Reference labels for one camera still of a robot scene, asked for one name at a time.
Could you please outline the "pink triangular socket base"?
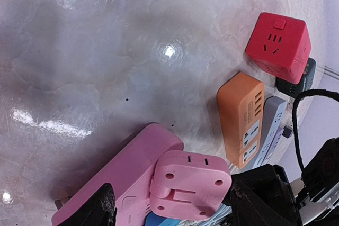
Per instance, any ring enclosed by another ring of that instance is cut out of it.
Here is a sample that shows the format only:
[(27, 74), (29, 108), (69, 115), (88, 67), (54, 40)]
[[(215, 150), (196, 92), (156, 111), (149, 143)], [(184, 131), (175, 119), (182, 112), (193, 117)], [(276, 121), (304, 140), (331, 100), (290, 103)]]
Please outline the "pink triangular socket base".
[(157, 161), (165, 152), (183, 148), (183, 142), (163, 126), (146, 126), (52, 216), (52, 225), (72, 216), (105, 183), (114, 190), (116, 225), (144, 225)]

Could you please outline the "blue square plug adapter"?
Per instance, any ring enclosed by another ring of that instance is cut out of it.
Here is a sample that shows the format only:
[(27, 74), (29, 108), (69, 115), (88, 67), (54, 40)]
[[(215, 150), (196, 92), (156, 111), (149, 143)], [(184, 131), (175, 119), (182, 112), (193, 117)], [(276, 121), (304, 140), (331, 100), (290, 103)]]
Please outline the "blue square plug adapter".
[(146, 217), (145, 226), (160, 226), (160, 225), (212, 225), (215, 224), (215, 219), (208, 219), (201, 222), (195, 221), (181, 221), (179, 219), (165, 218), (154, 214), (153, 212), (149, 213)]

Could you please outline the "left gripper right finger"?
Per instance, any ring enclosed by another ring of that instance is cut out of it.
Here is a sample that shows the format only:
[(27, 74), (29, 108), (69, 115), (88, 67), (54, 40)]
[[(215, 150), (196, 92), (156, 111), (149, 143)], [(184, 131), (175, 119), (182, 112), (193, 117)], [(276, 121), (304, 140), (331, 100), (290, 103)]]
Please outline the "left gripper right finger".
[(273, 225), (268, 206), (242, 181), (233, 183), (230, 201), (234, 225)]

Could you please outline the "orange power strip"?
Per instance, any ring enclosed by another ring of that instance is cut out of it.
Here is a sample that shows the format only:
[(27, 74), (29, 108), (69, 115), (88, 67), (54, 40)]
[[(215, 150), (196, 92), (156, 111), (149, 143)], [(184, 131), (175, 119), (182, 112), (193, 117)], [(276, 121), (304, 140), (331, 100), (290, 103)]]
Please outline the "orange power strip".
[(240, 169), (259, 150), (264, 96), (264, 83), (243, 72), (237, 73), (217, 92), (226, 157)]

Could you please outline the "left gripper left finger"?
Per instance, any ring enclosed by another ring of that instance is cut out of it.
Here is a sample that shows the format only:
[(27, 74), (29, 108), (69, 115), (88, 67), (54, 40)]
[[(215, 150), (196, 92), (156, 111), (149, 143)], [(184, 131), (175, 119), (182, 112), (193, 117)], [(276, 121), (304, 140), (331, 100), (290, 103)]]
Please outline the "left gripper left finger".
[(115, 226), (117, 208), (110, 183), (103, 184), (62, 226)]

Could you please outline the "purple power strip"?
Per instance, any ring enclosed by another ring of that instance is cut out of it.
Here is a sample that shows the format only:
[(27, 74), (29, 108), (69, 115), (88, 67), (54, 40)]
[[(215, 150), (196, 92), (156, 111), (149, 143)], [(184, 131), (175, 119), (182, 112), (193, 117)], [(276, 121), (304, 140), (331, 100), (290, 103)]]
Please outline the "purple power strip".
[(267, 152), (267, 154), (264, 158), (263, 164), (267, 164), (269, 162), (269, 160), (272, 157), (277, 145), (279, 144), (279, 141), (281, 139), (282, 134), (283, 134), (283, 128), (279, 126), (278, 129), (277, 129), (277, 132), (276, 132), (276, 134), (273, 138), (271, 146), (270, 146), (270, 148), (269, 148), (269, 150), (268, 150), (268, 152)]

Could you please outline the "red cube plug adapter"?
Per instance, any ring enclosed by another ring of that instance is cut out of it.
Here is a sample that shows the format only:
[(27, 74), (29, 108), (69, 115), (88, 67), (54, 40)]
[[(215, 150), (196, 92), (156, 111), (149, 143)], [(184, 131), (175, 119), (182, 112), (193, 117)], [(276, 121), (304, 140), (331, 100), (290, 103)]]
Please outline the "red cube plug adapter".
[(264, 72), (297, 84), (311, 52), (307, 24), (304, 20), (263, 12), (245, 52)]

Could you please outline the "dark blue plug charger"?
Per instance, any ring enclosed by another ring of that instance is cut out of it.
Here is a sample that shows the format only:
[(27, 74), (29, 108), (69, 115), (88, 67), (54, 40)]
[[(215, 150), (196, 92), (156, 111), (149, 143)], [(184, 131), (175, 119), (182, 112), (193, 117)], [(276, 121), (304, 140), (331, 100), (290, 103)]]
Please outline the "dark blue plug charger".
[(290, 126), (285, 126), (283, 128), (283, 132), (282, 132), (282, 135), (289, 139), (292, 135), (293, 135), (293, 128), (291, 128)]

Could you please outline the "pink square plug adapter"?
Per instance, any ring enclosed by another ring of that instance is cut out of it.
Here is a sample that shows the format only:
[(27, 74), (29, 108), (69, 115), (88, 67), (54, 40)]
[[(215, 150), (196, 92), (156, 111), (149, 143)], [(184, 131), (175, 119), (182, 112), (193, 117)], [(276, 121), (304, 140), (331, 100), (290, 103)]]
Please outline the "pink square plug adapter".
[(158, 160), (150, 183), (150, 207), (156, 215), (201, 221), (219, 209), (232, 184), (220, 157), (172, 150)]

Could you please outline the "light blue power strip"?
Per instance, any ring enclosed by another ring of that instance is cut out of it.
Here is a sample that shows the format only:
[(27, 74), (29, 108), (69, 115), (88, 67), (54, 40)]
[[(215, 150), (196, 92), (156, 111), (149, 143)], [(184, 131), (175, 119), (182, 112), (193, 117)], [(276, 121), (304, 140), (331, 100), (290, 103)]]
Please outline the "light blue power strip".
[(265, 101), (260, 146), (256, 156), (249, 162), (249, 169), (262, 165), (276, 135), (286, 106), (287, 101), (277, 96), (271, 96)]

